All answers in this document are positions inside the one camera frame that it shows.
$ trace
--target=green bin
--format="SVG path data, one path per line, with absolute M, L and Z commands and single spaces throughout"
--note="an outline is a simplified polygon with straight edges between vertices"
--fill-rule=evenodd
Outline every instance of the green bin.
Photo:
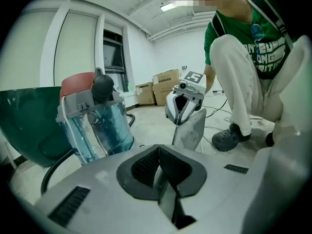
M 56 122 L 61 87 L 0 91 L 0 128 L 25 158 L 47 167 L 71 146 Z

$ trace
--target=shoe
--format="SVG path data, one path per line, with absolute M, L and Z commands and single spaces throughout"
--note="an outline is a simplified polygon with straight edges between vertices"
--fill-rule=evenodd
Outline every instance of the shoe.
M 250 139 L 250 135 L 243 136 L 240 128 L 236 124 L 231 124 L 229 129 L 215 134 L 212 137 L 212 143 L 220 152 L 227 152 L 234 149 L 240 142 Z
M 267 137 L 265 138 L 265 143 L 267 143 L 268 147 L 274 146 L 273 133 L 269 133 L 267 135 Z

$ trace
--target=backpack strap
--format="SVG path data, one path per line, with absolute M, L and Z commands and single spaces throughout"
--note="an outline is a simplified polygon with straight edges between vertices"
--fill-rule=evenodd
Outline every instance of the backpack strap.
M 218 16 L 217 13 L 215 13 L 213 19 L 211 20 L 211 25 L 214 28 L 218 37 L 225 35 L 225 30 L 222 21 L 220 20 L 220 17 Z
M 287 33 L 285 23 L 268 0 L 247 0 L 276 30 L 281 32 L 290 49 L 293 41 Z

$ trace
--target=ceiling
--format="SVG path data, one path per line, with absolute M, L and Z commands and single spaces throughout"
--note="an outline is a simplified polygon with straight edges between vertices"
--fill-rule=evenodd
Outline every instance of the ceiling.
M 92 0 L 120 14 L 147 33 L 149 40 L 167 38 L 185 31 L 204 29 L 214 15 L 210 7 L 181 6 L 162 12 L 170 0 Z

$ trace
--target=red lid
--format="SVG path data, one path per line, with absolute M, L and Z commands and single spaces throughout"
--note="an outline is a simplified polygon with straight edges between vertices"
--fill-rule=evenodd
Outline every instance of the red lid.
M 62 81 L 59 99 L 61 100 L 63 96 L 90 89 L 94 79 L 94 72 L 80 73 L 64 79 Z

